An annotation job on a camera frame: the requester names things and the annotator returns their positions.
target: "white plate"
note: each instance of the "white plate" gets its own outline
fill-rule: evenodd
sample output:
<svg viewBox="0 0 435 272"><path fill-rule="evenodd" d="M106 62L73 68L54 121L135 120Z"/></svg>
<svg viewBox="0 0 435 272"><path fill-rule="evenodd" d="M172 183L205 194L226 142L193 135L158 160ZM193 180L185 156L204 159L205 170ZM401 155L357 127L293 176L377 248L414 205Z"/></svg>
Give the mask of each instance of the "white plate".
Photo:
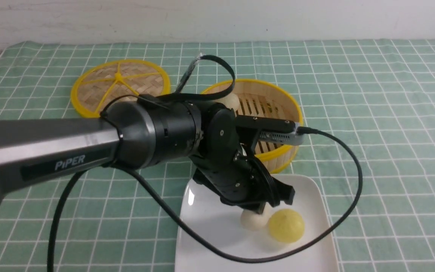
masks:
<svg viewBox="0 0 435 272"><path fill-rule="evenodd" d="M320 191L314 181L300 175L273 175L295 188L293 209L305 221L304 236L294 244L271 240L266 228L252 232L240 225L242 209L222 204L219 197L192 179L182 202L181 219L221 251L244 258L270 257L301 246L316 238L330 225ZM273 211L288 208L282 203ZM244 264L225 260L192 239L179 228L175 272L338 272L338 261L331 235L314 246L288 258L263 264Z"/></svg>

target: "yellow steamer rim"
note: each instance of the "yellow steamer rim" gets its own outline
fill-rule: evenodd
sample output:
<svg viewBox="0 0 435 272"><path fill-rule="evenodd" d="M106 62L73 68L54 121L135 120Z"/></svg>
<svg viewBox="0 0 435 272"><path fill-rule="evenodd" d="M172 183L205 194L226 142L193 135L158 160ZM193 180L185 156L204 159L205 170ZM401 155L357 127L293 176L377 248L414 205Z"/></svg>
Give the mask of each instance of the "yellow steamer rim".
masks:
<svg viewBox="0 0 435 272"><path fill-rule="evenodd" d="M99 65L80 76L71 89L70 100L81 116L97 118L107 103L121 95L147 93L159 96L170 93L170 90L169 76L154 63L117 60Z"/></svg>
<svg viewBox="0 0 435 272"><path fill-rule="evenodd" d="M217 93L227 88L230 81L214 84L202 93ZM236 79L233 93L240 101L238 115L289 119L303 123L303 114L295 99L282 88L257 79ZM270 173L283 171L295 158L297 146L259 142L256 157L263 162Z"/></svg>

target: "white grid line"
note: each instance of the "white grid line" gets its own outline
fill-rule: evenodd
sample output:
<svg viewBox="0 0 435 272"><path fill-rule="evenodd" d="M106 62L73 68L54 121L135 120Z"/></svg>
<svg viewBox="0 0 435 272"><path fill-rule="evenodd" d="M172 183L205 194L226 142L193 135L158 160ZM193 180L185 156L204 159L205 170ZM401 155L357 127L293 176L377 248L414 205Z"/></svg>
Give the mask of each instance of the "white grid line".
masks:
<svg viewBox="0 0 435 272"><path fill-rule="evenodd" d="M322 104L325 104L325 102L324 102L324 100L323 100L323 95L322 95L322 94L320 94L320 99L321 99ZM333 134L332 123L330 122L330 119L328 119L328 113L327 113L327 110L326 110L326 109L325 109L325 115L326 115L327 120L328 120L328 123L329 123L329 125L330 125L331 133ZM334 145L335 145L335 148L337 149L338 156L339 156L340 160L342 160L342 155L341 155L341 153L340 153L340 150L338 149L338 146L337 146L336 144L334 144ZM342 165L343 172L344 172L344 174L345 174L345 178L346 178L346 180L347 180L347 186L349 187L350 193L353 193L352 186L350 185L350 180L349 180L349 178L348 178L348 174L347 174L347 170L346 170L346 168L345 168L345 165L344 165L343 162L341 162L341 165ZM360 228L361 228L362 232L363 232L364 235L365 235L366 231L365 231L364 224L363 224L363 222L362 222L362 220L361 220L361 217L360 217L359 207L357 207L357 208L355 209L355 212L357 212L357 216L358 216L358 219L359 219ZM366 240L366 246L367 246L367 250L368 250L368 253L369 253L369 257L370 257L370 260L371 260L371 263L372 263L373 270L374 270L374 271L377 271L377 267L376 267L376 265L375 265L375 260L373 259L372 250L370 249L370 245L369 245L369 242L368 242L367 240Z"/></svg>

